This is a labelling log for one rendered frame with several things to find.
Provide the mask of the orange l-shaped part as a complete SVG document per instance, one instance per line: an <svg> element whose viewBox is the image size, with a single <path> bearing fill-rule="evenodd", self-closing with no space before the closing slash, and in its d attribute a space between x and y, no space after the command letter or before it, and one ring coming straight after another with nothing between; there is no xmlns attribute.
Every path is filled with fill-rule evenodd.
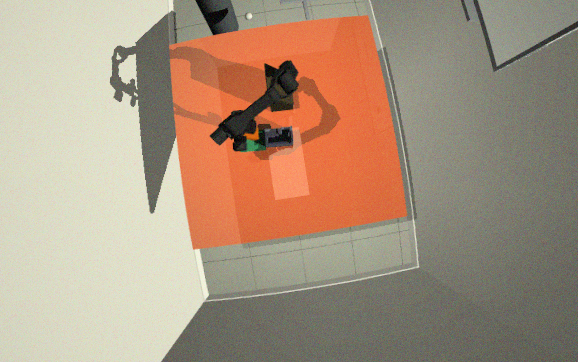
<svg viewBox="0 0 578 362"><path fill-rule="evenodd" d="M247 136L247 140L257 140L258 139L258 128L256 128L256 132L251 135L251 134L245 134L243 136Z"/></svg>

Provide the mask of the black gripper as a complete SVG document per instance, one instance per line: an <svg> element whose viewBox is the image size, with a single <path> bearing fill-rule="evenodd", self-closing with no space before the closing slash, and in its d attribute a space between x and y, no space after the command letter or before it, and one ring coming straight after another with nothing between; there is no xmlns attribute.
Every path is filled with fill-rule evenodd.
<svg viewBox="0 0 578 362"><path fill-rule="evenodd" d="M236 110L232 111L231 115L235 114L235 112L242 112L243 110ZM244 134L243 134L244 135ZM240 136L237 139L234 139L233 143L233 150L234 151L245 151L247 150L247 136Z"/></svg>

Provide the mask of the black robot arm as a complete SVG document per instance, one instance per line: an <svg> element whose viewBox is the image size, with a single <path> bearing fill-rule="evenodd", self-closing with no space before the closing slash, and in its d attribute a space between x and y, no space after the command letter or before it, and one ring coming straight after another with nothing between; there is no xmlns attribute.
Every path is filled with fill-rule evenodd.
<svg viewBox="0 0 578 362"><path fill-rule="evenodd" d="M213 131L209 136L213 141L221 146L221 144L230 138L237 139L243 134L253 135L256 132L255 117L262 111L267 109L270 105L276 104L280 99L291 96L298 89L299 83L296 81L299 72L291 60L285 60L279 68L272 70L273 78L271 80L270 88L265 92L265 95L258 98L254 103L247 107L242 112L235 112L218 125L218 129ZM280 95L274 88L278 83L287 95ZM225 123L225 124L224 124Z"/></svg>

